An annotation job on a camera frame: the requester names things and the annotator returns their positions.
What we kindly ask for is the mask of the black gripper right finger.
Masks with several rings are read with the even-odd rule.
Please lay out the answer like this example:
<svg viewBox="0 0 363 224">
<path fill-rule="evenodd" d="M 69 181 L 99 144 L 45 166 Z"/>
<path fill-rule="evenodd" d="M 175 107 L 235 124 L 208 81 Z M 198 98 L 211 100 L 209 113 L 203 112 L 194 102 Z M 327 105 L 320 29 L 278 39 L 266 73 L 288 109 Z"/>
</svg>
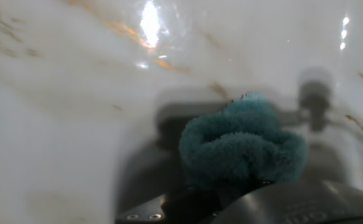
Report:
<svg viewBox="0 0 363 224">
<path fill-rule="evenodd" d="M 260 189 L 272 184 L 274 184 L 274 181 L 272 180 L 254 180 L 252 184 L 252 189 Z"/>
</svg>

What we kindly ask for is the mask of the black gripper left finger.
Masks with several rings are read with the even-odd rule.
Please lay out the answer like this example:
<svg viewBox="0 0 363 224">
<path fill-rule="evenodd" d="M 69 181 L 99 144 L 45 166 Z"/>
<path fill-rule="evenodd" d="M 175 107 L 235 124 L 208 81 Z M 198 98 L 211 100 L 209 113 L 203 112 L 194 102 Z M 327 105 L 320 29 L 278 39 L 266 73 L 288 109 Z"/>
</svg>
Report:
<svg viewBox="0 0 363 224">
<path fill-rule="evenodd" d="M 180 189 L 117 215 L 115 224 L 196 224 L 221 210 L 215 191 Z"/>
</svg>

